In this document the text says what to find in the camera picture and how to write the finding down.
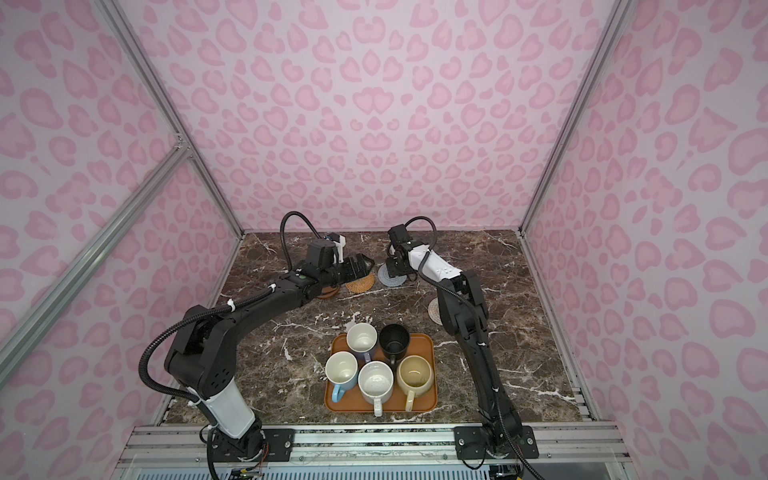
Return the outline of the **black ceramic mug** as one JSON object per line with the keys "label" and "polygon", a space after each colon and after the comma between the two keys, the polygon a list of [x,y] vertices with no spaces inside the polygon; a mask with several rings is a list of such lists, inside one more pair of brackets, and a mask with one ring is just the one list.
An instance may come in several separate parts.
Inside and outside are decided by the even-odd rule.
{"label": "black ceramic mug", "polygon": [[379,345],[386,363],[392,370],[406,357],[410,345],[410,333],[402,325],[388,324],[379,334]]}

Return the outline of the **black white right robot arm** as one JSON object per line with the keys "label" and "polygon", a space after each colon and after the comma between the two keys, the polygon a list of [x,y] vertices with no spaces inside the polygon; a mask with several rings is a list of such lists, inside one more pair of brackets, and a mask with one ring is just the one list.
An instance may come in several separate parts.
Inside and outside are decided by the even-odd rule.
{"label": "black white right robot arm", "polygon": [[493,456],[516,458],[525,465],[525,438],[518,410],[505,392],[489,338],[488,307],[479,278],[461,270],[435,252],[437,229],[426,216],[417,216],[388,230],[387,273],[416,275],[436,288],[441,324],[465,356],[485,430],[486,450]]}

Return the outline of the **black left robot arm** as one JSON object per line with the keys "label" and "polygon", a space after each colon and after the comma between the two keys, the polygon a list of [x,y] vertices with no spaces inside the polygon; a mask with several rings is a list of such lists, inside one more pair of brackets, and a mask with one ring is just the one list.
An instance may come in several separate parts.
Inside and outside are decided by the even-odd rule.
{"label": "black left robot arm", "polygon": [[371,273],[375,261],[361,253],[342,256],[340,239],[312,240],[305,258],[262,291],[221,308],[190,309],[173,333],[164,367],[208,419],[211,450],[238,460],[263,454],[261,421],[235,382],[238,345],[273,318]]}

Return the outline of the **blue-grey woven round coaster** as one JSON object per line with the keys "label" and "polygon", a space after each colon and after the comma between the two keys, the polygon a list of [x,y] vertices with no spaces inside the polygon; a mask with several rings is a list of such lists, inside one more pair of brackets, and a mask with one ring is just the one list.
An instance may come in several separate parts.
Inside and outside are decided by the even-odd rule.
{"label": "blue-grey woven round coaster", "polygon": [[408,276],[402,274],[395,266],[391,266],[388,263],[383,263],[378,272],[377,278],[379,282],[387,288],[396,288],[403,285]]}

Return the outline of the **brown wooden round coaster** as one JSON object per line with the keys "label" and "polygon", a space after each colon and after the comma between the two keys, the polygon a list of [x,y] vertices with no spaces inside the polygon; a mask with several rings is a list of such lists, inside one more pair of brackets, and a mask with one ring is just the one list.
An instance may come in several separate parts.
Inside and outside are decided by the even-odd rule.
{"label": "brown wooden round coaster", "polygon": [[323,300],[330,299],[330,298],[336,296],[339,293],[339,291],[340,291],[340,287],[339,286],[336,286],[336,287],[324,287],[321,290],[320,294],[317,296],[317,298],[318,299],[323,299]]}

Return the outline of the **woven rattan round coaster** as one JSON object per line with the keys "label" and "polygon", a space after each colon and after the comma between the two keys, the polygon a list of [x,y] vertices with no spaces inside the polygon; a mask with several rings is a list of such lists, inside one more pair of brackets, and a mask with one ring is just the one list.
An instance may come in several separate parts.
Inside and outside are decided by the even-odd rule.
{"label": "woven rattan round coaster", "polygon": [[352,294],[365,293],[371,290],[375,284],[376,277],[374,273],[369,273],[365,277],[346,283],[345,287]]}

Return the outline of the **multicolour woven round coaster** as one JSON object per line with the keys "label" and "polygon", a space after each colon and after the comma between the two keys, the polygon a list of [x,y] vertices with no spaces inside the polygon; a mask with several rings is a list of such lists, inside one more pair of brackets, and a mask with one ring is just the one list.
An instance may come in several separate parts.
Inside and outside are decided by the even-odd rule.
{"label": "multicolour woven round coaster", "polygon": [[438,302],[437,298],[433,298],[429,302],[428,307],[427,307],[427,311],[428,311],[428,316],[429,316],[430,320],[434,324],[436,324],[436,325],[441,325],[442,324],[441,317],[440,317],[440,310],[439,310],[439,302]]}

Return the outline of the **light blue ceramic mug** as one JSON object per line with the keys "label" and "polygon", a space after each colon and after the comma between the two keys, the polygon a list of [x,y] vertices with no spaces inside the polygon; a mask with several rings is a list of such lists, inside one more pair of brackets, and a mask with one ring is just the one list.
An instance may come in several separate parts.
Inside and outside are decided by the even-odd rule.
{"label": "light blue ceramic mug", "polygon": [[332,385],[331,401],[338,403],[351,391],[358,380],[359,365],[357,358],[350,352],[334,353],[326,362],[325,375]]}

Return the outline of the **beige ceramic mug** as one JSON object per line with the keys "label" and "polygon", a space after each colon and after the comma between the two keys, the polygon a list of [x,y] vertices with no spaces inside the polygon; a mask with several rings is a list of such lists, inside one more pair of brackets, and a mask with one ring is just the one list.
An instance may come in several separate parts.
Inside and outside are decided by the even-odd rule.
{"label": "beige ceramic mug", "polygon": [[396,371],[399,389],[405,395],[404,410],[411,412],[415,401],[434,384],[434,370],[429,361],[419,355],[405,357]]}

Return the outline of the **white speckled ceramic mug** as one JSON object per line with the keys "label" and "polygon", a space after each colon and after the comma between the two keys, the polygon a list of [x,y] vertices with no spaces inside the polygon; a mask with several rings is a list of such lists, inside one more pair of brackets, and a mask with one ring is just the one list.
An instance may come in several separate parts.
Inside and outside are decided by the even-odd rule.
{"label": "white speckled ceramic mug", "polygon": [[377,418],[383,416],[383,406],[391,398],[394,384],[394,374],[384,362],[372,361],[360,370],[359,390],[363,399],[372,405]]}

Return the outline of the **aluminium frame corner post left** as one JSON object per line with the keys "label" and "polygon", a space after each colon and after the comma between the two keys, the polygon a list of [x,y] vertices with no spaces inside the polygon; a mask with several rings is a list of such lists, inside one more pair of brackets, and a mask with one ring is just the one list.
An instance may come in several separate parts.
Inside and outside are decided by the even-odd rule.
{"label": "aluminium frame corner post left", "polygon": [[207,188],[208,193],[212,196],[214,204],[219,208],[220,213],[234,232],[236,238],[242,240],[245,236],[244,228],[237,220],[222,189],[216,183],[211,169],[203,160],[197,145],[191,138],[189,129],[184,124],[179,110],[169,94],[169,91],[163,84],[157,70],[152,65],[145,49],[141,45],[137,33],[128,21],[119,2],[113,0],[98,0],[95,2],[95,5],[101,12],[106,24],[115,35],[118,44],[136,70],[161,116],[168,123],[177,138],[177,144],[187,150],[190,154],[191,161],[197,174]]}

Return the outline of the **aluminium frame corner post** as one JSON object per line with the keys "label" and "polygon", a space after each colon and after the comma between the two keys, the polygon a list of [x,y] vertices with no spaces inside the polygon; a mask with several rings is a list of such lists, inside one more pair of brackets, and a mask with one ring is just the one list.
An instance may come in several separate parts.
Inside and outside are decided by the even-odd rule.
{"label": "aluminium frame corner post", "polygon": [[157,70],[152,65],[145,49],[141,45],[137,33],[128,21],[119,2],[113,0],[98,0],[95,2],[95,5],[101,12],[106,24],[115,35],[118,44],[136,70],[161,116],[168,123],[177,138],[177,144],[187,150],[190,154],[191,161],[197,174],[207,188],[208,193],[212,196],[214,204],[219,208],[220,213],[234,232],[236,238],[242,240],[245,236],[244,228],[237,220],[222,189],[216,183],[211,169],[203,160],[197,145],[191,138],[189,129],[184,124],[179,110],[169,94],[169,91],[163,84]]}
{"label": "aluminium frame corner post", "polygon": [[532,230],[532,224],[544,202],[545,194],[564,157],[565,150],[578,128],[590,98],[598,86],[606,65],[617,48],[624,30],[632,21],[637,4],[637,1],[631,0],[619,0],[613,4],[604,29],[598,38],[593,55],[586,64],[582,78],[577,84],[577,89],[573,99],[570,101],[567,115],[558,131],[554,145],[544,165],[542,175],[534,189],[531,203],[523,216],[518,230],[521,237],[526,236]]}

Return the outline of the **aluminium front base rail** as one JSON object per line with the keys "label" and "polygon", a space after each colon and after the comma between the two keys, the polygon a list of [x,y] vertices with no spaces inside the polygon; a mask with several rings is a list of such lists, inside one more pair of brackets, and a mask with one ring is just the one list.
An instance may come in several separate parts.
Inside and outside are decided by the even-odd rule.
{"label": "aluminium front base rail", "polygon": [[533,423],[527,456],[482,452],[477,424],[286,425],[265,429],[267,459],[217,461],[222,479],[635,479],[611,422]]}

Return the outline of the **aluminium diagonal frame bar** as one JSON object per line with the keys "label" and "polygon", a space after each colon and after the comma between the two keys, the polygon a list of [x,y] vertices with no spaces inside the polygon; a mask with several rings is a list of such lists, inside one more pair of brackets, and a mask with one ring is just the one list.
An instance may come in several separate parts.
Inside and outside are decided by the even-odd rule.
{"label": "aluminium diagonal frame bar", "polygon": [[123,237],[144,214],[178,167],[189,158],[188,144],[177,143],[154,171],[131,194],[105,226],[69,263],[1,346],[1,384],[6,385],[35,350],[63,310],[83,290]]}

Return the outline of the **aluminium frame corner post right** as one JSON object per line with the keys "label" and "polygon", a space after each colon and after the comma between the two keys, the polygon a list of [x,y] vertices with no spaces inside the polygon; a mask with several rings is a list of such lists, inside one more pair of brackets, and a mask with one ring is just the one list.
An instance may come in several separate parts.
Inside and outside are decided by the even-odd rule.
{"label": "aluminium frame corner post right", "polygon": [[544,202],[545,194],[564,157],[565,150],[578,128],[590,98],[598,86],[606,65],[617,48],[624,30],[632,21],[637,4],[637,1],[631,0],[619,0],[613,4],[604,29],[598,38],[593,55],[586,64],[582,78],[577,84],[577,89],[573,99],[570,101],[567,115],[558,131],[554,145],[544,165],[542,175],[534,189],[531,203],[523,216],[518,230],[521,237],[526,236],[532,230],[532,224]]}

